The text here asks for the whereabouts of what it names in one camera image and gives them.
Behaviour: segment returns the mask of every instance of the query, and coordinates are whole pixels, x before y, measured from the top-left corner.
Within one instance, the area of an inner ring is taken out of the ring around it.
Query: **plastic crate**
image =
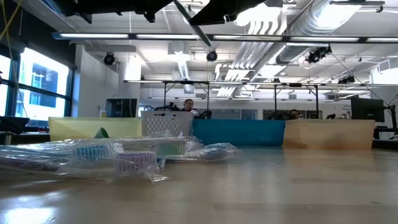
[[[192,135],[193,114],[184,111],[145,111],[142,112],[142,135],[169,130],[172,136]]]

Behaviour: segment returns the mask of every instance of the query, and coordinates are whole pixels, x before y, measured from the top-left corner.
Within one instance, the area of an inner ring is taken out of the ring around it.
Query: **desk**
[[[12,133],[0,132],[0,145],[8,146],[11,144]]]
[[[22,133],[14,135],[11,139],[11,144],[37,144],[49,141],[49,133]]]
[[[113,183],[0,171],[0,223],[396,224],[398,154],[244,149]]]
[[[380,139],[380,133],[389,132],[389,133],[398,133],[398,129],[394,128],[375,128],[373,132],[374,139]]]
[[[0,144],[37,144],[50,141],[49,133],[22,133],[15,135],[12,133],[0,133]]]

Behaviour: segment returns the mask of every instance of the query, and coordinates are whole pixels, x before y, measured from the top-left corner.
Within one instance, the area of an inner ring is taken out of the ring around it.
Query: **blue panel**
[[[281,146],[285,121],[193,120],[193,135],[204,144],[227,142],[235,146]]]

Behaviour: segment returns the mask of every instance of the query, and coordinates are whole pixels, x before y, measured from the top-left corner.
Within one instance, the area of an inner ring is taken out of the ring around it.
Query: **beige partition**
[[[51,141],[93,138],[104,128],[111,138],[141,136],[139,118],[49,118]]]
[[[286,122],[284,147],[301,149],[371,149],[374,121],[306,119]]]

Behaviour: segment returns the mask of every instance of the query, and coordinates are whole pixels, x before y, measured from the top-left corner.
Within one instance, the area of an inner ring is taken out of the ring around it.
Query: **computer monitor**
[[[108,99],[106,116],[109,118],[135,118],[137,99]]]
[[[371,119],[384,122],[384,104],[382,100],[364,98],[351,99],[352,119]]]

